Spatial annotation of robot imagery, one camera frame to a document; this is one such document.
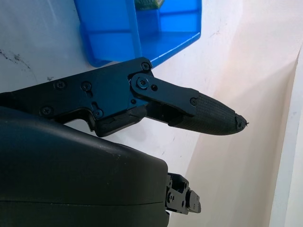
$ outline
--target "black bracket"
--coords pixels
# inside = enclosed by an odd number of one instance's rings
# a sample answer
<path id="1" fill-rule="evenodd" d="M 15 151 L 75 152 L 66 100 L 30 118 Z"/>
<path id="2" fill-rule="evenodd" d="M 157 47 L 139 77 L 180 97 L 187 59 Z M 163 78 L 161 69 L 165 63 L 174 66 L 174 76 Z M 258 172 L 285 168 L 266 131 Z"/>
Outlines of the black bracket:
<path id="1" fill-rule="evenodd" d="M 188 214 L 201 213 L 200 197 L 189 188 L 189 182 L 178 174 L 168 173 L 166 202 L 167 210 Z"/>
<path id="2" fill-rule="evenodd" d="M 196 107 L 190 100 L 197 99 L 200 93 L 194 89 L 179 87 L 144 73 L 135 74 L 131 86 L 142 99 L 169 105 L 191 117 L 196 114 Z"/>

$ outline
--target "white wall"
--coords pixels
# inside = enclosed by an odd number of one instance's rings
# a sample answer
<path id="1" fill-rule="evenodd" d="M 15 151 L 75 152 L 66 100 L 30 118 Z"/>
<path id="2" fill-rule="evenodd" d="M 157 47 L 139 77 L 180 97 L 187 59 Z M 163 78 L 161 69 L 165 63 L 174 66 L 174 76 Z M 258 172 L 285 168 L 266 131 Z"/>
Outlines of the white wall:
<path id="1" fill-rule="evenodd" d="M 226 137 L 201 135 L 187 179 L 201 214 L 170 226 L 267 227 L 294 66 L 303 41 L 303 2 L 244 1 L 243 17 L 215 98 L 250 122 Z"/>
<path id="2" fill-rule="evenodd" d="M 289 106 L 270 227 L 303 226 L 303 52 L 301 51 Z"/>

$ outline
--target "bolt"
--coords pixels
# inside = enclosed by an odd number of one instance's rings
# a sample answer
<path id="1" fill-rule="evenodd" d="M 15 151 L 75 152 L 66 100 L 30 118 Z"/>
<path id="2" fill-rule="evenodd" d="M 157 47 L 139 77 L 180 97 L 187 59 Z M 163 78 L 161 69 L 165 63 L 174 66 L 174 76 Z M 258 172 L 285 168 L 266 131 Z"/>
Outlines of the bolt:
<path id="1" fill-rule="evenodd" d="M 66 86 L 66 84 L 63 80 L 58 80 L 56 82 L 56 88 L 58 88 L 58 89 L 63 89 L 63 88 L 65 88 L 65 86 Z"/>
<path id="2" fill-rule="evenodd" d="M 142 67 L 143 70 L 149 70 L 151 68 L 149 63 L 147 63 L 147 62 L 143 62 L 141 64 L 141 67 Z"/>
<path id="3" fill-rule="evenodd" d="M 51 115 L 53 113 L 53 109 L 50 106 L 44 106 L 40 110 L 42 115 Z"/>
<path id="4" fill-rule="evenodd" d="M 137 80 L 137 85 L 141 89 L 148 88 L 148 79 L 139 77 Z"/>
<path id="5" fill-rule="evenodd" d="M 175 200 L 175 196 L 172 193 L 169 193 L 167 202 L 173 202 Z"/>
<path id="6" fill-rule="evenodd" d="M 191 98 L 191 99 L 190 99 L 190 103 L 191 103 L 191 105 L 193 105 L 193 106 L 197 105 L 197 99 Z"/>
<path id="7" fill-rule="evenodd" d="M 81 84 L 81 89 L 83 91 L 90 91 L 91 90 L 91 84 L 89 82 L 83 82 Z"/>
<path id="8" fill-rule="evenodd" d="M 95 110 L 93 114 L 96 119 L 99 119 L 103 116 L 102 110 Z"/>

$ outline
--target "scuff mark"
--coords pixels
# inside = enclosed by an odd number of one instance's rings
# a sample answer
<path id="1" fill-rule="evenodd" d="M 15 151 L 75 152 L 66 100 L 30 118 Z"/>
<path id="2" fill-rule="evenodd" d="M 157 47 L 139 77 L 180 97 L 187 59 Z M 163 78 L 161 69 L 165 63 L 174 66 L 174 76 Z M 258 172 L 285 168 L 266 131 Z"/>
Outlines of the scuff mark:
<path id="1" fill-rule="evenodd" d="M 15 60 L 16 61 L 19 61 L 19 62 L 21 62 L 21 63 L 23 63 L 23 64 L 25 64 L 25 66 L 30 70 L 31 68 L 20 58 L 20 54 L 18 54 L 18 55 L 15 55 L 14 54 L 14 58 L 15 58 Z"/>
<path id="2" fill-rule="evenodd" d="M 11 61 L 11 62 L 13 62 L 13 63 L 17 63 L 16 61 L 13 61 L 11 58 L 9 58 L 4 52 L 3 52 L 3 50 L 1 50 L 0 49 L 0 55 L 2 56 L 2 57 L 4 57 L 6 60 L 9 60 L 9 61 Z"/>
<path id="3" fill-rule="evenodd" d="M 213 33 L 209 38 L 213 37 L 214 35 L 219 35 L 219 34 L 220 34 L 220 30 L 218 30 L 215 33 Z"/>

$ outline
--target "blue container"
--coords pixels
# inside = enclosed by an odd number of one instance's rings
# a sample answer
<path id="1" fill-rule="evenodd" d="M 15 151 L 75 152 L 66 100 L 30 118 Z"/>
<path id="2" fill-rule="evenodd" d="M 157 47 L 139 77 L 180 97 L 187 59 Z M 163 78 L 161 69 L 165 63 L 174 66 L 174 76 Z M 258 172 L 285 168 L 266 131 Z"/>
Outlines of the blue container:
<path id="1" fill-rule="evenodd" d="M 148 58 L 157 66 L 201 36 L 201 0 L 165 0 L 136 11 L 134 0 L 74 0 L 90 64 Z"/>

